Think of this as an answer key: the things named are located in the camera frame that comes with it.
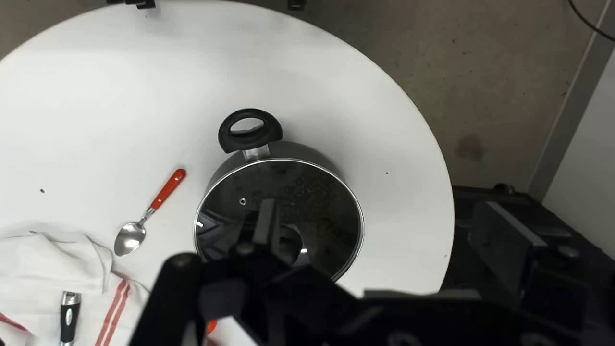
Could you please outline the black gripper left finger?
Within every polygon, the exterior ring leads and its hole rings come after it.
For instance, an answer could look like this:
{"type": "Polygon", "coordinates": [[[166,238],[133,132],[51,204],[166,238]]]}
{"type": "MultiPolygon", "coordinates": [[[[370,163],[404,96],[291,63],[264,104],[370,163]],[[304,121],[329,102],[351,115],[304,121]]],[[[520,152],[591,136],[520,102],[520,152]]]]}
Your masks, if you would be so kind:
{"type": "Polygon", "coordinates": [[[266,200],[239,229],[239,242],[222,259],[197,252],[168,257],[131,334],[131,346],[205,346],[206,325],[233,319],[256,344],[270,338],[258,288],[283,261],[274,252],[279,205],[266,200]]]}

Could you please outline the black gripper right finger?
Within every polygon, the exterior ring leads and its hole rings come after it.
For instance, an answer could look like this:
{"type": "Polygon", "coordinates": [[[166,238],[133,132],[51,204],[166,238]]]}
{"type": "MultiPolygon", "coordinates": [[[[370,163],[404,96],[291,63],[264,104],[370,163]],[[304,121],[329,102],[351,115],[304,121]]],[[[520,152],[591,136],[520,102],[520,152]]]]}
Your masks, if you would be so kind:
{"type": "Polygon", "coordinates": [[[514,309],[570,332],[581,346],[615,346],[614,261],[554,213],[481,202],[470,244],[514,309]]]}

